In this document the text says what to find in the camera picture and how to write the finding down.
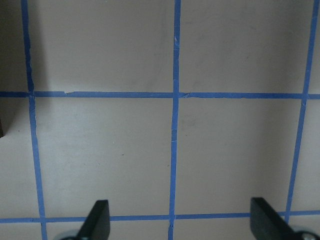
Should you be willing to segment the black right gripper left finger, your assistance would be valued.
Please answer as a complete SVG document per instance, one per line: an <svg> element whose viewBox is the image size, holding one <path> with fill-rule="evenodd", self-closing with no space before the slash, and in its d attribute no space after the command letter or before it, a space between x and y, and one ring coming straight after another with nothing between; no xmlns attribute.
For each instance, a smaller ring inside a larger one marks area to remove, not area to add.
<svg viewBox="0 0 320 240"><path fill-rule="evenodd" d="M75 236L76 240L107 240L111 232L109 201L97 200Z"/></svg>

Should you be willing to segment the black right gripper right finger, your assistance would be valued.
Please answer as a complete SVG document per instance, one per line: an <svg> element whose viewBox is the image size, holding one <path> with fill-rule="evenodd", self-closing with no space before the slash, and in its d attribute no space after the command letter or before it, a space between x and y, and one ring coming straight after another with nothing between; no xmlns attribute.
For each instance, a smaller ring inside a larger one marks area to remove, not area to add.
<svg viewBox="0 0 320 240"><path fill-rule="evenodd" d="M294 240L294 230L263 197L250 200L250 230L256 240Z"/></svg>

